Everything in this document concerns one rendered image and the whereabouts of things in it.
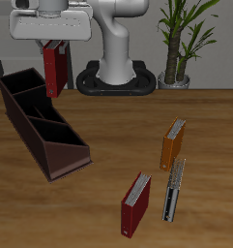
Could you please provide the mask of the orange book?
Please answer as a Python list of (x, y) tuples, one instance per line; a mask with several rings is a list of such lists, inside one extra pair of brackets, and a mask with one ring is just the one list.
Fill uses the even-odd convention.
[(186, 121), (176, 117), (163, 137), (160, 168), (169, 171), (183, 143)]

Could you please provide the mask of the green pot plant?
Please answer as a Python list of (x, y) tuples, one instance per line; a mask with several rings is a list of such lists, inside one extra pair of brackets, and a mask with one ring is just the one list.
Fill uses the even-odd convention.
[(219, 0), (208, 0), (201, 4), (202, 0), (188, 10), (187, 0), (168, 0), (168, 12), (161, 9), (164, 14), (157, 28), (163, 23), (167, 28), (162, 30), (165, 38), (163, 41), (168, 46), (165, 71), (158, 76), (159, 89), (188, 89), (190, 78), (185, 74), (187, 63), (191, 58), (197, 59), (198, 50), (206, 45), (214, 44), (216, 40), (210, 40), (214, 27), (208, 29), (201, 37), (198, 37), (204, 20), (189, 26), (197, 17), (209, 8), (215, 6)]

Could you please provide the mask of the red book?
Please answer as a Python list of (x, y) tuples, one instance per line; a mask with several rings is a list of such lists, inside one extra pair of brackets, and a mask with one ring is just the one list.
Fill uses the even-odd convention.
[(121, 201), (121, 234), (131, 238), (148, 204), (151, 175), (140, 172)]
[(44, 74), (46, 95), (57, 98), (68, 82), (67, 49), (65, 54), (59, 54), (62, 40), (50, 40), (43, 47)]

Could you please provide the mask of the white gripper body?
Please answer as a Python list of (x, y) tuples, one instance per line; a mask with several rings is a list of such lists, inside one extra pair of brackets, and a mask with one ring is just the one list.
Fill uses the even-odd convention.
[(22, 40), (88, 41), (93, 9), (77, 1), (12, 1), (10, 33)]

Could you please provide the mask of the dark brown desk caddy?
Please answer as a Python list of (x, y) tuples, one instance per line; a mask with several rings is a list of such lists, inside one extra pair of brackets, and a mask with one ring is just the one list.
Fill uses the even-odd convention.
[(0, 77), (0, 90), (8, 118), (48, 181), (92, 164), (89, 145), (46, 96), (36, 69)]

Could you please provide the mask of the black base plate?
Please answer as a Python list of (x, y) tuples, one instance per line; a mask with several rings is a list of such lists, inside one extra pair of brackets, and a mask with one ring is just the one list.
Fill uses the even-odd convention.
[(122, 85), (110, 85), (96, 77), (99, 61), (92, 60), (76, 78), (76, 88), (87, 96), (144, 96), (151, 94), (157, 86), (156, 77), (146, 69), (141, 60), (132, 61), (136, 77)]

